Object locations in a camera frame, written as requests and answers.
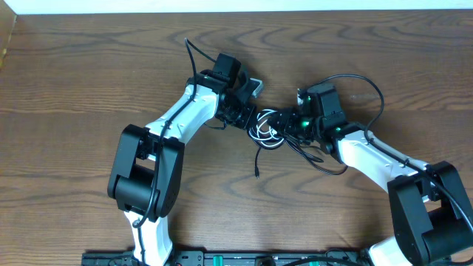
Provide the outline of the cardboard box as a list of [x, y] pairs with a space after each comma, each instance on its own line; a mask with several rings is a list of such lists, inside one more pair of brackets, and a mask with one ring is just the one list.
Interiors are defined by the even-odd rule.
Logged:
[[1, 0], [0, 3], [0, 64], [4, 66], [4, 59], [7, 54], [7, 48], [11, 40], [11, 35], [16, 24], [17, 14], [9, 5]]

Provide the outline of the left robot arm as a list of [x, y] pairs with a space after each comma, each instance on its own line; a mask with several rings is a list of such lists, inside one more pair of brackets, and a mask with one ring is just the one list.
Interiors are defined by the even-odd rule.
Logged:
[[208, 120], [247, 129], [263, 82], [234, 57], [219, 54], [212, 69], [195, 72], [181, 98], [144, 127], [121, 133], [107, 194], [128, 219], [135, 241], [133, 265], [164, 265], [171, 255], [167, 216], [180, 190], [186, 144]]

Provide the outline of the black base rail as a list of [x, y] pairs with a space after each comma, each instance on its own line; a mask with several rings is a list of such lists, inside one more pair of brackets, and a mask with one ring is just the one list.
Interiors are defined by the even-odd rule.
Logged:
[[[329, 250], [322, 253], [210, 253], [179, 250], [170, 255], [165, 266], [258, 266], [258, 265], [370, 265], [357, 252]], [[131, 251], [123, 253], [84, 253], [81, 266], [132, 266], [139, 262]]]

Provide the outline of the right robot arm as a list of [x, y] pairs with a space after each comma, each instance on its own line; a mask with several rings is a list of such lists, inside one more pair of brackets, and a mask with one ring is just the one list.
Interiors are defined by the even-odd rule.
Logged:
[[372, 265], [451, 265], [472, 246], [472, 206], [457, 169], [408, 157], [348, 121], [331, 83], [300, 91], [298, 106], [273, 113], [268, 125], [286, 140], [319, 143], [388, 193], [394, 235], [368, 249]]

